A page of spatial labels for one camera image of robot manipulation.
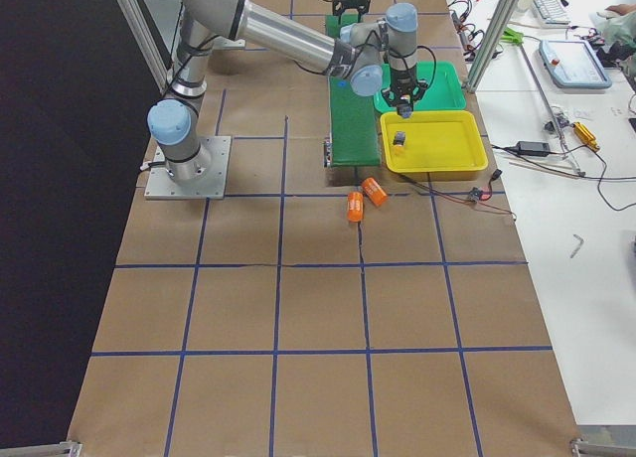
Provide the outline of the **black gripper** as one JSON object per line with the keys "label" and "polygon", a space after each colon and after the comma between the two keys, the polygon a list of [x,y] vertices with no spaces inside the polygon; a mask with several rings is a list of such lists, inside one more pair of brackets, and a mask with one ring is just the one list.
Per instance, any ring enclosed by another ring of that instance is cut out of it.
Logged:
{"label": "black gripper", "polygon": [[428,82],[417,78],[416,69],[390,69],[390,85],[381,90],[381,95],[390,107],[414,108],[427,90]]}
{"label": "black gripper", "polygon": [[332,14],[341,17],[347,10],[354,9],[361,18],[370,10],[371,0],[331,0]]}

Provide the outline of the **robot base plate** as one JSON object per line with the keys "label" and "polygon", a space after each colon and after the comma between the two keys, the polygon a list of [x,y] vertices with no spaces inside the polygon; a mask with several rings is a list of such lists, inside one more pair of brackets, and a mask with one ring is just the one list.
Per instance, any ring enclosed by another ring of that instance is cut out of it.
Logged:
{"label": "robot base plate", "polygon": [[197,156],[184,163],[167,161],[156,147],[154,162],[145,186],[147,200],[222,200],[225,196],[232,138],[199,136]]}
{"label": "robot base plate", "polygon": [[241,50],[245,45],[245,40],[229,40],[223,37],[215,40],[215,48],[218,50]]}

